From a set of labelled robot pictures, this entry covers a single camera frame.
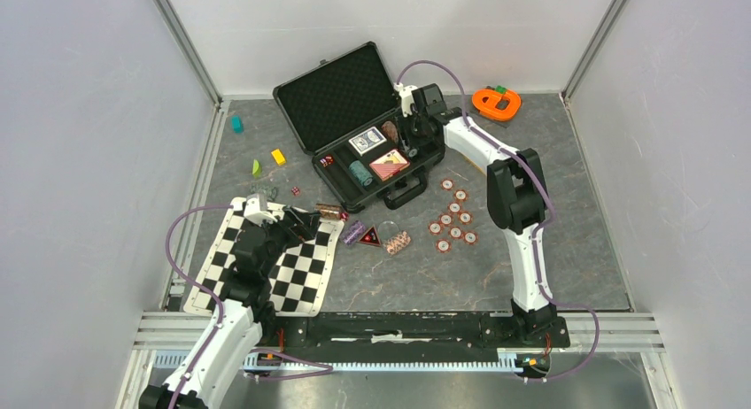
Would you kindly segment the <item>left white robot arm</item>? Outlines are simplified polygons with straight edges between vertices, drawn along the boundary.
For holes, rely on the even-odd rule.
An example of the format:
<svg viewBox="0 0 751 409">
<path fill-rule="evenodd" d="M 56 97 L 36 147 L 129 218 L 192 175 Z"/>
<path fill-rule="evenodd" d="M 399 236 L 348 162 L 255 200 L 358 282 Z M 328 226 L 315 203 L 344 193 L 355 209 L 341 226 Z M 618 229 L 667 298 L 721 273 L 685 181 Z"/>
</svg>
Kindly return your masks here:
<svg viewBox="0 0 751 409">
<path fill-rule="evenodd" d="M 160 386 L 148 386 L 138 400 L 141 408 L 217 408 L 240 369 L 258 344 L 271 343 L 278 333 L 270 301 L 268 274 L 282 254 L 313 239 L 321 224 L 318 211 L 285 205 L 279 214 L 260 194 L 219 205 L 250 222 L 232 243 L 246 251 L 237 270 L 226 274 L 220 291 L 189 277 L 166 256 L 174 272 L 204 292 L 214 303 L 212 321 L 189 356 Z"/>
</svg>

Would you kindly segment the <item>brown 100 chip roll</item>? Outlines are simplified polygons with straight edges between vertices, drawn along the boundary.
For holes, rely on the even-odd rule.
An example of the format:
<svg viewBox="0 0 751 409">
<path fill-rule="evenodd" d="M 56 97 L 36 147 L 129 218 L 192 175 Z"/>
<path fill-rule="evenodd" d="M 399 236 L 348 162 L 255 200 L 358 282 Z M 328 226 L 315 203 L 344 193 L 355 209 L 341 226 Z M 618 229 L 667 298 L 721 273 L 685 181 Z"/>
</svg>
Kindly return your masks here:
<svg viewBox="0 0 751 409">
<path fill-rule="evenodd" d="M 340 220 L 340 213 L 345 212 L 340 205 L 333 204 L 316 204 L 315 211 L 321 214 L 321 217 L 326 220 Z"/>
</svg>

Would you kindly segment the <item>purple poker chip roll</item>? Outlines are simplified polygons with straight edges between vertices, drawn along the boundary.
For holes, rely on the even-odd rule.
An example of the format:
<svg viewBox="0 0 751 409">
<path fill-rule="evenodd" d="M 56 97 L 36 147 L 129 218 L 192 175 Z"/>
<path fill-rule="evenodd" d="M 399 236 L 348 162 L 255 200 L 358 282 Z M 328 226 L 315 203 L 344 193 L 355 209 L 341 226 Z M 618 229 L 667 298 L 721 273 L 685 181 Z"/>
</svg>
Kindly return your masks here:
<svg viewBox="0 0 751 409">
<path fill-rule="evenodd" d="M 345 245 L 357 243 L 367 232 L 367 227 L 360 221 L 354 221 L 340 236 L 340 240 Z"/>
</svg>

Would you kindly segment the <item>green blue chip roll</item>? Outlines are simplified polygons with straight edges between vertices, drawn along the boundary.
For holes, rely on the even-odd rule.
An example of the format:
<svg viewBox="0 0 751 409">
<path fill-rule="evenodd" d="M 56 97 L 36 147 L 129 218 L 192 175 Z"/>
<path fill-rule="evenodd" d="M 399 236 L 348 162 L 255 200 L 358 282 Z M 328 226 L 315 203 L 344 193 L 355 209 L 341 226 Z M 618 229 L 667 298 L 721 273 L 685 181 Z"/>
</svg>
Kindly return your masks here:
<svg viewBox="0 0 751 409">
<path fill-rule="evenodd" d="M 249 194 L 264 195 L 269 202 L 274 202 L 278 196 L 278 188 L 276 186 L 254 183 L 250 186 Z"/>
</svg>

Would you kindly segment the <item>brown poker chip roll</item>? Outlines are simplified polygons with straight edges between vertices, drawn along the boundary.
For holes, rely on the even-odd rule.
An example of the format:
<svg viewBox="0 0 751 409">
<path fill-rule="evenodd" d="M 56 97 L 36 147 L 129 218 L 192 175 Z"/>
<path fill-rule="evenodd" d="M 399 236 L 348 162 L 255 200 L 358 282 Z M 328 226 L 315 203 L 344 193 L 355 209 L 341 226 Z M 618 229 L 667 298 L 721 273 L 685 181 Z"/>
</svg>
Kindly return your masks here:
<svg viewBox="0 0 751 409">
<path fill-rule="evenodd" d="M 398 129 L 397 125 L 396 125 L 396 124 L 395 124 L 394 122 L 392 122 L 392 121 L 390 121 L 390 120 L 388 120 L 388 121 L 385 121 L 385 122 L 384 122 L 384 123 L 383 123 L 383 124 L 381 125 L 381 129 L 382 129 L 382 132 L 383 132 L 383 134 L 384 134 L 384 135 L 385 135 L 385 136 L 386 136 L 386 137 L 387 137 L 387 138 L 388 138 L 388 139 L 389 139 L 389 140 L 390 140 L 391 142 L 393 142 L 393 143 L 395 143 L 395 144 L 398 144 L 398 143 L 399 143 L 399 140 L 400 140 L 400 137 L 399 137 L 399 129 Z"/>
</svg>

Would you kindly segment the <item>pink brown chip roll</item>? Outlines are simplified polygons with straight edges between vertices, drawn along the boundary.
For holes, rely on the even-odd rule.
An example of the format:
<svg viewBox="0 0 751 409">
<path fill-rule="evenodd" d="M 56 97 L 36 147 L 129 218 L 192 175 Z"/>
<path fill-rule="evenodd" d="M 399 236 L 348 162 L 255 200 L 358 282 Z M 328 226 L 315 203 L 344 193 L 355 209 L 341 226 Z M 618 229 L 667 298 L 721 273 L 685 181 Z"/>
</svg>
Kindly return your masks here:
<svg viewBox="0 0 751 409">
<path fill-rule="evenodd" d="M 394 256 L 403 251 L 411 242 L 411 236 L 406 231 L 400 231 L 396 235 L 387 239 L 383 247 L 389 255 Z"/>
</svg>

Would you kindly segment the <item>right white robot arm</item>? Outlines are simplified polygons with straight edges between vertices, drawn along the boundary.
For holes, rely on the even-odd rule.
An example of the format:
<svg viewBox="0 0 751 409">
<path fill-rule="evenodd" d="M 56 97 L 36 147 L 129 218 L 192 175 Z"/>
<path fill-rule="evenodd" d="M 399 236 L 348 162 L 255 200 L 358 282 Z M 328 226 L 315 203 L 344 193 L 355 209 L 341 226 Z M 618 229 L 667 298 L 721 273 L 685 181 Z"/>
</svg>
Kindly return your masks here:
<svg viewBox="0 0 751 409">
<path fill-rule="evenodd" d="M 497 337 L 514 347 L 570 345 L 546 278 L 542 235 L 549 197 L 539 155 L 518 150 L 482 129 L 461 108 L 447 107 L 440 88 L 397 83 L 404 117 L 415 120 L 410 136 L 439 137 L 486 178 L 486 208 L 505 236 L 513 275 L 512 313 Z"/>
</svg>

